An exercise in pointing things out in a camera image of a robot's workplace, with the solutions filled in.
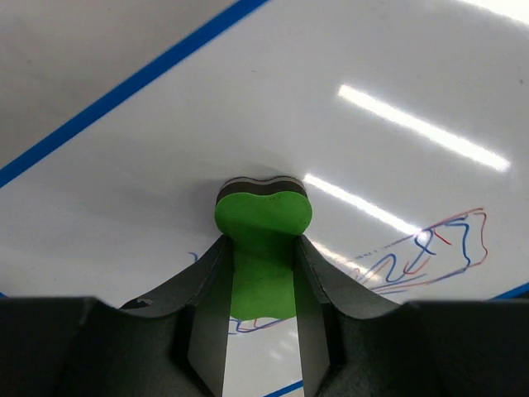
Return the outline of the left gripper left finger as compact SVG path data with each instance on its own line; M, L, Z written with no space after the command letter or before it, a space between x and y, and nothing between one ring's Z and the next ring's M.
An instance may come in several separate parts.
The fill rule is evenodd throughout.
M4 396L219 396L233 250L195 263L115 309L92 297L1 301Z

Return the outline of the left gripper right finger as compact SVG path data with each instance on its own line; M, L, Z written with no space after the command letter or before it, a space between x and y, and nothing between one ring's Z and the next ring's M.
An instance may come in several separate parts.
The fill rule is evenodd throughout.
M528 302L396 304L293 244L307 396L525 396Z

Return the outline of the green bone-shaped eraser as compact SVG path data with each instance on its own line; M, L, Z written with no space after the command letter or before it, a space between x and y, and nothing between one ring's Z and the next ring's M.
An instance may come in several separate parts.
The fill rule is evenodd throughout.
M218 192L214 220L232 241L231 316L293 318L293 247L312 220L303 182L286 175L229 179Z

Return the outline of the blue framed whiteboard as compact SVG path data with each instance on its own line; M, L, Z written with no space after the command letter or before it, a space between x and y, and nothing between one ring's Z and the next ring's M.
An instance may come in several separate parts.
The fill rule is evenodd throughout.
M1 301L120 309L278 175L370 291L528 302L527 2L2 2ZM307 396L297 314L230 309L219 396Z

